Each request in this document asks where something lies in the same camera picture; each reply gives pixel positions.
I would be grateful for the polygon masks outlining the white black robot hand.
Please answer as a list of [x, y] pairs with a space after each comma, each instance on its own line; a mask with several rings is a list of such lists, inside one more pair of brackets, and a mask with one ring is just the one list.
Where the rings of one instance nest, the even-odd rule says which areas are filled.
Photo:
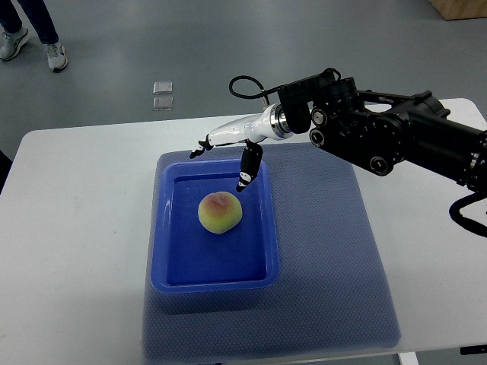
[[235, 119], [213, 129], [198, 141], [197, 148], [191, 152], [189, 158], [201, 156], [213, 147], [244, 143], [246, 147], [240, 161], [240, 175], [236, 187], [237, 192], [242, 192], [255, 180], [259, 172], [263, 156], [263, 149], [259, 143], [268, 138], [281, 141], [293, 134], [281, 105], [272, 104], [260, 114]]

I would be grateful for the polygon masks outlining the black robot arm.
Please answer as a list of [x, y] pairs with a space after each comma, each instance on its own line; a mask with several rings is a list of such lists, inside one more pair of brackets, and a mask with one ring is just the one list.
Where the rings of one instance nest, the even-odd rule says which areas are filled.
[[450, 111], [430, 91], [412, 96], [358, 90], [334, 68], [274, 87], [278, 130], [303, 133], [311, 143], [378, 176], [407, 160], [466, 186], [471, 195], [454, 202], [450, 218], [486, 235], [485, 225], [461, 209], [486, 197], [486, 133], [448, 120]]

